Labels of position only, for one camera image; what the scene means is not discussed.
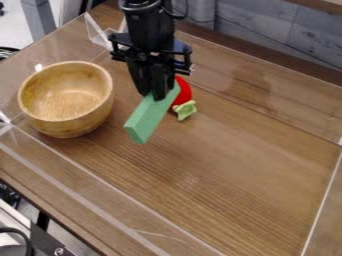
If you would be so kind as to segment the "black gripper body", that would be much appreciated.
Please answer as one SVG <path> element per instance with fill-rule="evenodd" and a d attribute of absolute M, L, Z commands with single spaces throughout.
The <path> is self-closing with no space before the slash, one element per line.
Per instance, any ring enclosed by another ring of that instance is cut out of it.
<path fill-rule="evenodd" d="M 190 75 L 193 48 L 175 38 L 175 21 L 189 11 L 177 14 L 171 0 L 118 0 L 127 31 L 108 36 L 112 59 L 142 66 L 162 65 L 173 73 Z"/>

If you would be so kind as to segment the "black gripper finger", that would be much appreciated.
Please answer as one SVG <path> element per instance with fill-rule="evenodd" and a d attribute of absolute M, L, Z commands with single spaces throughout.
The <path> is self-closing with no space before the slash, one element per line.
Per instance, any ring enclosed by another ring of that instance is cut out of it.
<path fill-rule="evenodd" d="M 154 99 L 161 101 L 174 89 L 174 69 L 165 63 L 155 63 L 151 67 L 151 78 Z"/>
<path fill-rule="evenodd" d="M 130 61 L 128 71 L 139 94 L 146 96 L 151 90 L 150 66 L 145 63 Z"/>

